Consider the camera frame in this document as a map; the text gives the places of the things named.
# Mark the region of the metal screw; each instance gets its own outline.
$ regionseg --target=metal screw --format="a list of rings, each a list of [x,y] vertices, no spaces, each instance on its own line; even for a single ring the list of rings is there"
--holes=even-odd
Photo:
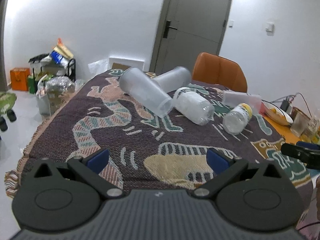
[[[197,197],[205,197],[210,194],[210,191],[207,190],[206,188],[197,188],[193,193]]]
[[[155,193],[155,196],[156,197],[161,197],[161,196],[163,196],[163,193],[162,192],[157,192],[157,193]]]
[[[119,188],[111,188],[111,189],[108,189],[107,195],[109,197],[119,197],[122,195],[122,190]]]

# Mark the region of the blue package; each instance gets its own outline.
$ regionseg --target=blue package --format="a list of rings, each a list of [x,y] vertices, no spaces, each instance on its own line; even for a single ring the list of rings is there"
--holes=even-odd
[[[51,52],[51,57],[57,64],[60,64],[61,60],[63,59],[63,56],[56,51]]]

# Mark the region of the gray door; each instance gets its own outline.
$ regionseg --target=gray door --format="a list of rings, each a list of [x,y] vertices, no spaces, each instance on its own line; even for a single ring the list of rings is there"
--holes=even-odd
[[[231,0],[170,0],[166,17],[170,28],[163,28],[167,37],[161,39],[155,72],[165,73],[176,66],[192,71],[199,53],[217,55],[230,5]]]

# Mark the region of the table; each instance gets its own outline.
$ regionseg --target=table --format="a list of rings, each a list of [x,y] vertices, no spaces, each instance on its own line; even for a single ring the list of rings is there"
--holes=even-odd
[[[252,163],[274,158],[307,208],[313,190],[310,175],[303,163],[280,153],[285,141],[261,115],[252,118],[237,136],[224,131],[222,118],[230,111],[221,103],[225,87],[201,82],[190,85],[215,107],[213,120],[199,126],[175,109],[163,118],[145,109],[119,88],[122,73],[112,69],[94,77],[39,127],[17,170],[7,173],[8,195],[14,195],[19,182],[23,184],[36,160],[47,157],[64,162],[102,147],[109,149],[110,159],[100,176],[126,193],[133,188],[193,190],[215,176],[206,163],[206,151],[214,147],[230,158],[241,156]]]
[[[287,126],[279,125],[275,121],[273,121],[269,116],[264,115],[264,119],[266,119],[273,128],[276,129],[276,131],[285,139],[286,143],[293,143],[296,144],[298,141],[300,141],[300,138],[295,136],[291,131],[290,128]]]

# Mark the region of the clear plastic cup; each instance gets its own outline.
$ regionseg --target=clear plastic cup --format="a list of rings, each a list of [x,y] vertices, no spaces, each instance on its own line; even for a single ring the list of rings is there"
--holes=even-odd
[[[124,71],[119,86],[123,92],[159,117],[166,116],[173,108],[172,98],[136,67]]]
[[[191,83],[191,73],[187,68],[179,66],[155,77],[153,80],[159,84],[164,92],[169,93],[188,86]]]
[[[310,121],[310,118],[307,117],[304,113],[297,112],[297,115],[290,128],[291,132],[295,136],[300,137],[304,129],[308,126],[309,121]]]

